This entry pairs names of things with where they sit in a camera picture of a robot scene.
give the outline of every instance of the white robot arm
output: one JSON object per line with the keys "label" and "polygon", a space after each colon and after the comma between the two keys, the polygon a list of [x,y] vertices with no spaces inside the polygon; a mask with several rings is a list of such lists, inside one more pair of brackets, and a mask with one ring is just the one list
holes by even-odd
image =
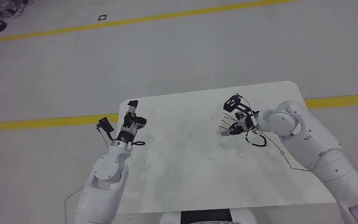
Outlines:
{"label": "white robot arm", "polygon": [[349,224],[358,224],[357,168],[332,133],[297,102],[285,101],[275,110],[253,111],[250,106],[242,104],[241,99],[246,100],[236,94],[225,103],[226,111],[238,109],[240,112],[235,114],[238,122],[223,131],[222,135],[240,134],[249,130],[256,134],[258,131],[274,132],[292,157],[331,192],[343,220]]}
{"label": "white robot arm", "polygon": [[[75,213],[76,224],[111,224],[117,214],[129,173],[124,161],[131,156],[132,145],[145,144],[133,140],[137,130],[143,128],[147,120],[136,116],[137,100],[128,105],[129,110],[116,139],[111,137],[114,128],[107,118],[102,118],[97,125],[97,128],[107,133],[112,143],[108,147],[108,154],[97,160],[86,181]],[[111,190],[101,189],[99,181],[115,184],[116,187]]]}

